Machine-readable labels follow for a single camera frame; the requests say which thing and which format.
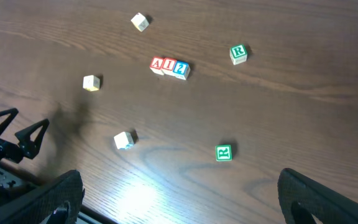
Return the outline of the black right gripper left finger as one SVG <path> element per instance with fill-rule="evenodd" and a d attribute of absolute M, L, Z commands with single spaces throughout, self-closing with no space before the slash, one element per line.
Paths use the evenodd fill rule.
<path fill-rule="evenodd" d="M 18 196 L 0 206 L 0 223 L 42 223 L 58 208 L 65 212 L 62 223 L 75 223 L 85 193 L 77 170 L 39 187 L 26 185 L 11 191 Z"/>

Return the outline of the red letter I block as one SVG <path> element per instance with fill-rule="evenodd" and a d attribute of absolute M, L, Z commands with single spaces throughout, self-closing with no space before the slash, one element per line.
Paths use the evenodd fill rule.
<path fill-rule="evenodd" d="M 174 68 L 175 65 L 177 63 L 177 60 L 173 59 L 173 58 L 164 58 L 163 62 L 162 62 L 162 67 L 161 67 L 161 71 L 163 72 L 164 75 L 171 75 L 174 76 Z"/>

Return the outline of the red letter A block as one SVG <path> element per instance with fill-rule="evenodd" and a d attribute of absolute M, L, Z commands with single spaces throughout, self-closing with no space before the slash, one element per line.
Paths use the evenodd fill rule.
<path fill-rule="evenodd" d="M 163 61 L 164 59 L 161 57 L 154 57 L 150 63 L 149 68 L 151 69 L 151 71 L 158 75 L 164 75 L 164 72 L 162 70 Z"/>

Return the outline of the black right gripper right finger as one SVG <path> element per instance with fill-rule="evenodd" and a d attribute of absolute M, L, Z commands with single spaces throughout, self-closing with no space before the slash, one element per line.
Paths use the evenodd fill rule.
<path fill-rule="evenodd" d="M 358 203 L 313 179 L 285 168 L 278 199 L 286 223 L 358 223 Z"/>

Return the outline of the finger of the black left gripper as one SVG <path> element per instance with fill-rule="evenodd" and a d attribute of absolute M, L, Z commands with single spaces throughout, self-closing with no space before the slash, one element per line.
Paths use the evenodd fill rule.
<path fill-rule="evenodd" d="M 0 124 L 0 136 L 10 125 L 13 119 L 18 115 L 19 111 L 17 108 L 11 108 L 8 110 L 0 111 L 0 117 L 6 116 L 7 118 Z"/>
<path fill-rule="evenodd" d="M 19 140 L 19 148 L 22 150 L 25 157 L 34 159 L 38 155 L 44 134 L 46 133 L 49 124 L 50 122 L 48 119 L 43 119 L 14 134 Z M 40 129 L 38 135 L 34 140 L 31 140 L 31 135 L 38 129 Z"/>

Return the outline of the blue number 2 block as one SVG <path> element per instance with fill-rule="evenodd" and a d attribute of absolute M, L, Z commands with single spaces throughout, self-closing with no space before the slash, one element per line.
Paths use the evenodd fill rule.
<path fill-rule="evenodd" d="M 186 80 L 190 73 L 190 66 L 188 63 L 177 61 L 173 69 L 173 75 L 176 78 Z"/>

